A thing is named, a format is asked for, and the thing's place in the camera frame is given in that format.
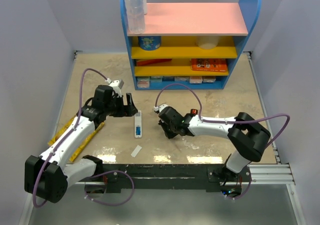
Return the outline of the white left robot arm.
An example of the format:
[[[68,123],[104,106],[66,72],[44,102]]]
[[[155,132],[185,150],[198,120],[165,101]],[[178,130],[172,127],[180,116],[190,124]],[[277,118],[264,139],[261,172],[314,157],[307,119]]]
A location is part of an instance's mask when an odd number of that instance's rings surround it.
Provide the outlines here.
[[[122,80],[98,85],[62,136],[39,156],[31,155],[24,165],[24,190],[51,203],[62,199],[67,189],[84,178],[99,181],[104,175],[102,160],[84,156],[79,162],[67,166],[77,148],[97,130],[107,117],[132,117],[138,110],[132,95],[125,95]]]

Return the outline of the white battery cover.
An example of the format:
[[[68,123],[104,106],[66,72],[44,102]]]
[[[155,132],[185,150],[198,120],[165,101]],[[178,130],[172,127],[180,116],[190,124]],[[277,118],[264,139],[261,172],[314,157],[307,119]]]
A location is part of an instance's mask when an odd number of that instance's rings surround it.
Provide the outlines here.
[[[131,156],[135,158],[137,154],[141,151],[142,147],[140,145],[137,145],[136,148],[132,151]]]

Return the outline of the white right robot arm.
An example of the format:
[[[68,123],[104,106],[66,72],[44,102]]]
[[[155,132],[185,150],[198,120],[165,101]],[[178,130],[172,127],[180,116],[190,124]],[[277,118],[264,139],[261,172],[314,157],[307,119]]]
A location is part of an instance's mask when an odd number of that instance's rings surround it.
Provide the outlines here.
[[[213,172],[223,182],[235,181],[248,164],[260,162],[271,137],[264,126],[245,112],[214,120],[211,117],[201,118],[197,109],[181,115],[173,107],[163,104],[155,109],[155,113],[168,139],[178,135],[212,136],[227,139],[233,144],[235,151],[229,155],[222,168]]]

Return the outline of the white remote control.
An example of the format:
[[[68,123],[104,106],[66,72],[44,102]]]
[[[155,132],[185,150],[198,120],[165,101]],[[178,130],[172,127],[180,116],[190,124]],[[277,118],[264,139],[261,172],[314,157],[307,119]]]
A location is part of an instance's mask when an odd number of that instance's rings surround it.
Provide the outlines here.
[[[136,127],[139,126],[141,128],[141,135],[136,135]],[[134,115],[134,137],[141,138],[142,137],[142,112],[139,110],[138,113]]]

